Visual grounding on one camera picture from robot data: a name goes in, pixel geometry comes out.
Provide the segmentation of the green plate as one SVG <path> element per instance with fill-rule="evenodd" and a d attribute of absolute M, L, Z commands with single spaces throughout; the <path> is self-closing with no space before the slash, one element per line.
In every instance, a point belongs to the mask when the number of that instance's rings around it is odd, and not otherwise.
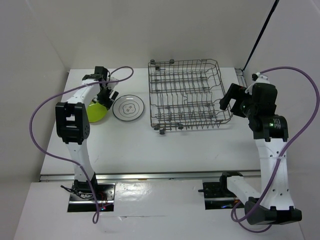
<path fill-rule="evenodd" d="M 108 109 L 97 101 L 92 100 L 86 109 L 88 121 L 96 123 L 102 120 L 108 112 Z"/>

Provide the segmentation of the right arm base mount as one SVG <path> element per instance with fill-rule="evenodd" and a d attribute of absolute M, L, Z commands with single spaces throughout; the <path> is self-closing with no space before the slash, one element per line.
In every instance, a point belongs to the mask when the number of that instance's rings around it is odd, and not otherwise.
<path fill-rule="evenodd" d="M 239 198 L 227 189 L 223 180 L 203 180 L 202 188 L 198 192 L 203 194 L 206 210 L 231 210 L 240 202 Z"/>

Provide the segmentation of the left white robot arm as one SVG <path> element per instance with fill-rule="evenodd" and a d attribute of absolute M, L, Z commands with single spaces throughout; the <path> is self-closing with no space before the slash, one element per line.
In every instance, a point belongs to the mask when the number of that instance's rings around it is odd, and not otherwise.
<path fill-rule="evenodd" d="M 82 78 L 82 88 L 75 91 L 67 101 L 55 105 L 57 135 L 66 144 L 71 160 L 77 162 L 71 192 L 82 194 L 88 200 L 94 199 L 99 193 L 87 148 L 87 138 L 90 135 L 88 113 L 95 110 L 90 104 L 95 103 L 104 112 L 108 111 L 119 94 L 114 91 L 117 84 L 117 80 L 111 77 L 105 67 L 96 66 L 93 74 Z"/>

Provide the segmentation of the white plate with grey rings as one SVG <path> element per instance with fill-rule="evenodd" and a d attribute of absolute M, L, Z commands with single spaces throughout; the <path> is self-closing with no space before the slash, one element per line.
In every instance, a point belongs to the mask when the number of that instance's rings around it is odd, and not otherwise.
<path fill-rule="evenodd" d="M 115 100 L 112 112 L 116 119 L 122 122 L 132 122 L 142 116 L 145 103 L 136 95 L 123 95 Z"/>

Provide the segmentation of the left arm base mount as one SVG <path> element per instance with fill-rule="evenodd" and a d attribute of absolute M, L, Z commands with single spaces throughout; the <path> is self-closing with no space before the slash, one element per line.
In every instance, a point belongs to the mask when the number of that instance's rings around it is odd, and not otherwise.
<path fill-rule="evenodd" d="M 96 202 L 91 192 L 76 192 L 74 187 L 60 186 L 69 193 L 68 213 L 95 212 Z M 115 183 L 99 184 L 96 199 L 100 212 L 113 212 L 115 206 Z"/>

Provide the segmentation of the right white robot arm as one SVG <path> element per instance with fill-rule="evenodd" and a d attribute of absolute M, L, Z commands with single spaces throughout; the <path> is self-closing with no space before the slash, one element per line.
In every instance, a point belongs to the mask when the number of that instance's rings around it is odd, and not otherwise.
<path fill-rule="evenodd" d="M 291 198 L 287 157 L 288 123 L 276 111 L 278 91 L 269 83 L 256 83 L 251 92 L 231 84 L 220 100 L 226 110 L 231 100 L 233 115 L 248 119 L 248 126 L 258 149 L 262 192 L 254 190 L 237 171 L 225 171 L 219 179 L 218 190 L 223 196 L 235 195 L 244 205 L 244 217 L 233 221 L 247 221 L 250 225 L 285 225 L 302 220 L 302 212 Z"/>

